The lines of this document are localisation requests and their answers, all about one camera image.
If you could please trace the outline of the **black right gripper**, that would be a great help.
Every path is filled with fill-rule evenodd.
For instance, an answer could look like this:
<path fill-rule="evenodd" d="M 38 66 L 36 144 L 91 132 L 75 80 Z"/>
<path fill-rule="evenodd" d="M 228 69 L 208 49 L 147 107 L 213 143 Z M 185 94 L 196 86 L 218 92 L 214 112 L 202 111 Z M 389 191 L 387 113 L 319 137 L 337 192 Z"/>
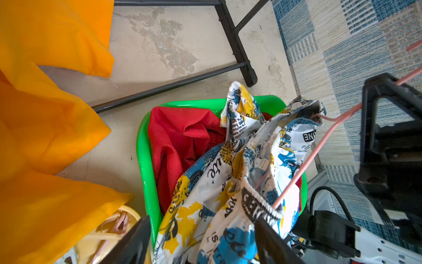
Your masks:
<path fill-rule="evenodd" d="M 422 222 L 422 93 L 383 73 L 362 90 L 355 184 L 385 224 Z"/>

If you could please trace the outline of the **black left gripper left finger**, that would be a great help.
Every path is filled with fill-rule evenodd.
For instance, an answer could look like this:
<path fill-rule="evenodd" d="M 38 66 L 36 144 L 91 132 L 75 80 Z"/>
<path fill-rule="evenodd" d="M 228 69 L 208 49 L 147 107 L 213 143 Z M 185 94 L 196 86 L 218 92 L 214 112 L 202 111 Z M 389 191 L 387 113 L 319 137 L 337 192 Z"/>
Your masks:
<path fill-rule="evenodd" d="M 151 239 L 151 221 L 140 219 L 100 264 L 144 264 Z"/>

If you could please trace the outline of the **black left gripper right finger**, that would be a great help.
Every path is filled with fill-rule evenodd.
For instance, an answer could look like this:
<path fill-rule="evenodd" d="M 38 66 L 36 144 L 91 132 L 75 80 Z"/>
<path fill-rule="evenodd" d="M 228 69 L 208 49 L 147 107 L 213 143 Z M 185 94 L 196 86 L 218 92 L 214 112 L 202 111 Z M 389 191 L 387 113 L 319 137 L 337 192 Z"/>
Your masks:
<path fill-rule="evenodd" d="M 261 264 L 304 264 L 262 216 L 255 223 L 255 231 Z"/>

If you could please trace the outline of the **pink wire hanger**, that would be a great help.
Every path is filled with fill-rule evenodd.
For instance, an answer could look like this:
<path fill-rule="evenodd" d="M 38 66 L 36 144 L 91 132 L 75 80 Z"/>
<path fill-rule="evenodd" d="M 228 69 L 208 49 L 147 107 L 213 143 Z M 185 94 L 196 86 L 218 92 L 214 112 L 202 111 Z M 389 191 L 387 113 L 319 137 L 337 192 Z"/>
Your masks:
<path fill-rule="evenodd" d="M 417 49 L 422 45 L 422 40 L 411 44 L 409 47 L 406 48 L 407 52 L 411 52 L 414 49 Z M 415 78 L 416 76 L 420 75 L 422 73 L 422 66 L 418 67 L 416 70 L 412 71 L 411 73 L 407 74 L 406 76 L 402 77 L 398 81 L 395 82 L 398 86 L 403 86 L 406 82 L 410 81 L 411 79 Z M 312 160 L 316 157 L 318 152 L 321 150 L 321 148 L 324 146 L 328 138 L 331 136 L 331 134 L 334 132 L 334 130 L 342 123 L 350 119 L 357 111 L 362 109 L 362 103 L 359 103 L 355 105 L 353 108 L 351 108 L 349 111 L 341 114 L 340 116 L 336 118 L 329 118 L 326 116 L 322 116 L 321 114 L 315 114 L 315 116 L 320 117 L 321 119 L 335 122 L 330 129 L 324 134 L 323 138 L 319 142 L 319 144 L 315 147 L 313 152 L 310 154 L 310 156 L 303 162 L 301 168 L 297 173 L 293 173 L 293 177 L 285 190 L 282 192 L 282 194 L 277 198 L 277 200 L 273 203 L 272 208 L 277 209 L 280 204 L 282 204 L 285 196 L 287 193 L 292 189 L 294 185 L 296 185 L 296 182 L 301 178 L 302 174 L 305 172 L 305 170 L 308 168 L 308 166 L 311 164 Z"/>

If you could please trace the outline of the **white blue patterned shorts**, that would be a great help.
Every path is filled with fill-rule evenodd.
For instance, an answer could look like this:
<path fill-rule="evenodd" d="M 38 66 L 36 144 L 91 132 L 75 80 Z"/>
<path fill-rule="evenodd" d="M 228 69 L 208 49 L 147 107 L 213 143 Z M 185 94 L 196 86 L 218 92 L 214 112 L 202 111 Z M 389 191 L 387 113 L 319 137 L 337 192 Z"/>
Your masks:
<path fill-rule="evenodd" d="M 255 222 L 263 216 L 285 238 L 302 212 L 301 183 L 290 186 L 326 114 L 317 100 L 295 98 L 266 120 L 239 82 L 231 84 L 211 148 L 178 180 L 160 225 L 155 264 L 257 264 Z"/>

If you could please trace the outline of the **red shorts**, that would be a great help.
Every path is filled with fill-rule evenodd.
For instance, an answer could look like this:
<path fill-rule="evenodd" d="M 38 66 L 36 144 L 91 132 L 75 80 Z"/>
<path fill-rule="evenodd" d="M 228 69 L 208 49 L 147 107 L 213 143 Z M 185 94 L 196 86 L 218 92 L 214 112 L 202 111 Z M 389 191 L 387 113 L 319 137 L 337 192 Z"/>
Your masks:
<path fill-rule="evenodd" d="M 224 142 L 226 129 L 208 109 L 155 107 L 148 136 L 160 209 L 166 213 L 179 178 L 208 150 Z"/>

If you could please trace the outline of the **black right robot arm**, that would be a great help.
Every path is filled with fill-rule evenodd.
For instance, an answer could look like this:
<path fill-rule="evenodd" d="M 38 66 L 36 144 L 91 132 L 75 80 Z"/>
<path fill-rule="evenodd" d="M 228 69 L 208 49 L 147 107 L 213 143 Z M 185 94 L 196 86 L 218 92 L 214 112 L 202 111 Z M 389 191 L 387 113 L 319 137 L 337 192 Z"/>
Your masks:
<path fill-rule="evenodd" d="M 422 244 L 422 95 L 408 81 L 383 73 L 365 81 L 361 111 L 357 189 L 371 202 L 385 227 L 401 239 Z M 305 212 L 293 232 L 306 248 L 334 259 L 365 264 L 419 264 L 421 254 L 399 247 L 354 223 L 350 213 Z"/>

